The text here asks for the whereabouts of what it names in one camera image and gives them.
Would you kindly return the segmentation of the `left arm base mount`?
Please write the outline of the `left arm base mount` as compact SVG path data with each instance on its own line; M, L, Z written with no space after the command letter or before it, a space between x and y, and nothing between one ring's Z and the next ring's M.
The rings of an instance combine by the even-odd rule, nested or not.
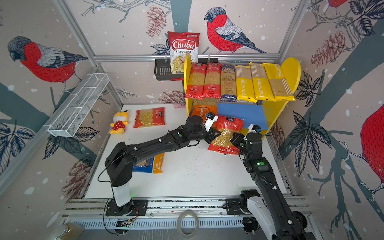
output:
M148 200L131 199L122 207L118 207L114 199L110 200L106 207L107 217L145 216L148 208Z

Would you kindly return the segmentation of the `dark blue spaghetti bag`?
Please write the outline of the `dark blue spaghetti bag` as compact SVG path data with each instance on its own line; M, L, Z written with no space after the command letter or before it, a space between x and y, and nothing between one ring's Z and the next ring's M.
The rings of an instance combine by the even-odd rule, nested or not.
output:
M221 101L236 102L237 100L235 66L223 64L221 69Z

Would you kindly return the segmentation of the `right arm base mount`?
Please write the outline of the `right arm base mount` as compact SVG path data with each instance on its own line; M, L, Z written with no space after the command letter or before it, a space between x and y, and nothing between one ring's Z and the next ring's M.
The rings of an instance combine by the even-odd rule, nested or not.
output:
M260 196L257 190L243 190L238 198L226 199L221 208L226 210L228 215L250 215L251 212L247 207L247 200L251 197Z

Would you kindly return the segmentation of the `red spaghetti bag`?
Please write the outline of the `red spaghetti bag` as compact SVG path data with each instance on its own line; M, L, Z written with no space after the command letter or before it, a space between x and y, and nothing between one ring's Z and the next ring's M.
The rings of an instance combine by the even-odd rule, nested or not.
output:
M208 63L203 89L204 98L221 98L221 70L222 64Z
M187 84L187 99L203 99L203 91L205 85L207 65L201 63L193 63L190 78Z

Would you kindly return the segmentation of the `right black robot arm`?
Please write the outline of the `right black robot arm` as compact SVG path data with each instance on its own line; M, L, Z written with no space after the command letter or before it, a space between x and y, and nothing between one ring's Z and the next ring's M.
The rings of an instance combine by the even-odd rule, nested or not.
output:
M244 190L240 194L240 209L252 214L269 240L314 240L306 232L299 218L290 209L276 181L273 168L263 156L260 133L234 133L231 143L244 158L246 171L257 185L257 190Z

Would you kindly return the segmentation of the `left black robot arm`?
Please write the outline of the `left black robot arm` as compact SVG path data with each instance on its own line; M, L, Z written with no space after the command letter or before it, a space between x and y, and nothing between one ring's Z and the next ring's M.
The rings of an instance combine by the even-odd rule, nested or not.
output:
M133 145L118 143L105 162L116 206L121 208L133 205L129 181L133 175L133 167L138 163L159 154L190 147L192 141L211 144L221 134L212 127L206 127L201 117L192 116L187 118L184 125L154 140Z

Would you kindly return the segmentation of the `yellow Pastatime spaghetti bag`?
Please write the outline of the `yellow Pastatime spaghetti bag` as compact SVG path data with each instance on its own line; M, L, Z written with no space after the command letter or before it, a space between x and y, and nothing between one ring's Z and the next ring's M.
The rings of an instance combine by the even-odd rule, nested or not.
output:
M251 75L257 101L275 102L275 97L271 89L265 68L261 64L250 63Z
M235 66L237 100L257 103L250 66Z
M278 64L263 63L276 102L295 101L293 92Z

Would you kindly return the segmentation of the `red macaroni bag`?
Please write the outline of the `red macaroni bag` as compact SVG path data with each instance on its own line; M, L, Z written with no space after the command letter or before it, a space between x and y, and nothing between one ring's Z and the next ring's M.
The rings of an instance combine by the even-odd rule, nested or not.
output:
M212 141L208 150L224 155L237 155L239 149L231 143L231 139L234 133L241 132L243 126L244 121L241 119L219 116L217 120L217 130L220 131L221 134Z
M144 109L136 111L134 128L146 128L165 125L165 108Z

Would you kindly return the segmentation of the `orange Pastatime macaroni bag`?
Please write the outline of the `orange Pastatime macaroni bag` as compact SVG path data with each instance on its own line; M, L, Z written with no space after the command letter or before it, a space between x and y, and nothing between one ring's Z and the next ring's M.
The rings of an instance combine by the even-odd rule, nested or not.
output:
M193 99L191 116L199 116L205 123L209 112L218 115L218 105L219 99L216 98Z

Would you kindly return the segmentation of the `blue macaroni bag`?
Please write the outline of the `blue macaroni bag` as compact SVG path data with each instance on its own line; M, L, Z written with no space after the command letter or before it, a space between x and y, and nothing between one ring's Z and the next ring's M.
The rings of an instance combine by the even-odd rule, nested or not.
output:
M133 172L148 173L148 174L162 174L162 165L164 161L164 154L159 154L150 157L145 161L136 164L133 167Z

